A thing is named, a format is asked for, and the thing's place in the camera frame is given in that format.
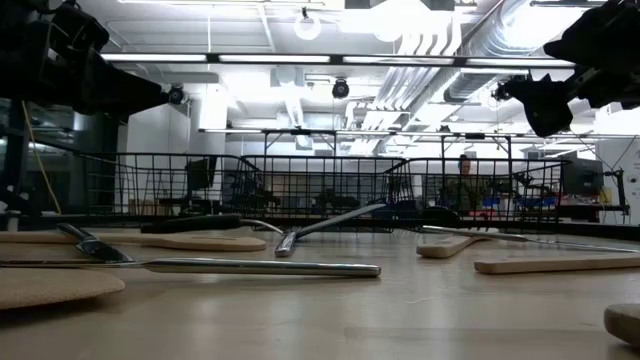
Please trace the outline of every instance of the computer monitor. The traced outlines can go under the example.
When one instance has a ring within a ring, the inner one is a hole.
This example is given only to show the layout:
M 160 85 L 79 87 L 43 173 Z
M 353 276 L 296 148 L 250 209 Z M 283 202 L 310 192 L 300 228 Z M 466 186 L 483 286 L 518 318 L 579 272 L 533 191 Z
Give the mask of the computer monitor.
M 597 160 L 561 157 L 571 161 L 563 165 L 563 193 L 567 195 L 598 196 L 604 186 L 602 162 Z
M 187 189 L 191 191 L 206 189 L 213 184 L 216 171 L 216 157 L 211 156 L 197 161 L 190 161 L 187 170 Z

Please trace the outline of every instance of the table surface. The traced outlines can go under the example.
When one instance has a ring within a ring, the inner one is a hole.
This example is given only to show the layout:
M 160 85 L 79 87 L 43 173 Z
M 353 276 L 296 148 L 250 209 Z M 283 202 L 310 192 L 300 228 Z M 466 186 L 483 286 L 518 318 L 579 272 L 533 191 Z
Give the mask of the table surface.
M 227 234 L 246 235 L 248 229 Z M 136 258 L 272 259 L 257 253 L 120 246 Z M 486 241 L 446 260 L 415 246 L 443 235 L 318 233 L 292 260 L 372 263 L 380 279 L 158 274 L 110 270 L 127 288 L 95 300 L 0 312 L 0 358 L 637 359 L 603 328 L 604 309 L 638 302 L 640 269 L 489 276 L 473 260 L 584 253 Z M 566 240 L 602 240 L 563 237 Z M 640 248 L 638 244 L 622 244 Z M 0 258 L 81 257 L 64 245 L 0 245 Z

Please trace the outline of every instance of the wooden spatula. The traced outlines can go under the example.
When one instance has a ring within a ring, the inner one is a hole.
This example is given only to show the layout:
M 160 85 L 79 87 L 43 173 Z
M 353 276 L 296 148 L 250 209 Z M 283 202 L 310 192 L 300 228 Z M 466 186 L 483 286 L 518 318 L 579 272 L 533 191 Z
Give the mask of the wooden spatula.
M 498 229 L 490 228 L 487 233 L 497 233 Z M 451 257 L 476 241 L 487 240 L 482 236 L 451 236 L 446 239 L 419 244 L 416 253 L 426 258 L 445 259 Z
M 0 269 L 0 310 L 86 299 L 124 289 L 124 282 L 100 271 Z
M 604 327 L 609 334 L 640 347 L 640 304 L 616 304 L 604 311 Z
M 474 267 L 476 271 L 483 274 L 618 269 L 640 267 L 640 255 L 606 254 L 488 259 L 476 261 Z
M 211 234 L 136 234 L 94 233 L 108 244 L 134 244 L 166 249 L 203 251 L 260 251 L 266 248 L 263 240 L 252 237 L 226 237 Z M 0 232 L 0 243 L 75 244 L 77 240 L 56 232 Z

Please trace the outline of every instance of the man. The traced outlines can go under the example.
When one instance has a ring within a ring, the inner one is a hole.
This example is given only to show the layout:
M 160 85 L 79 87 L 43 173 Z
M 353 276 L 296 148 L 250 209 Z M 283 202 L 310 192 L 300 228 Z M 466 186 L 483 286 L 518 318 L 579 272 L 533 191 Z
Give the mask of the man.
M 487 184 L 471 174 L 471 161 L 466 155 L 460 155 L 458 169 L 460 175 L 449 179 L 445 186 L 446 205 L 459 215 L 481 210 Z

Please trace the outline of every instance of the wire mesh fence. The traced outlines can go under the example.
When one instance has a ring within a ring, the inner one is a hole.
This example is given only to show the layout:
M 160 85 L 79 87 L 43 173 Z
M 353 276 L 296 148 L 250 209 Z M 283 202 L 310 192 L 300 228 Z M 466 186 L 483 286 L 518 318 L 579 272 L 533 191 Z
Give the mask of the wire mesh fence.
M 228 155 L 82 155 L 89 215 L 179 216 L 228 210 L 242 159 Z
M 85 154 L 87 215 L 320 221 L 372 204 L 384 227 L 440 222 L 558 222 L 561 160 Z
M 397 166 L 403 159 L 265 155 L 243 160 L 232 207 L 247 218 L 324 219 L 413 198 L 408 177 Z

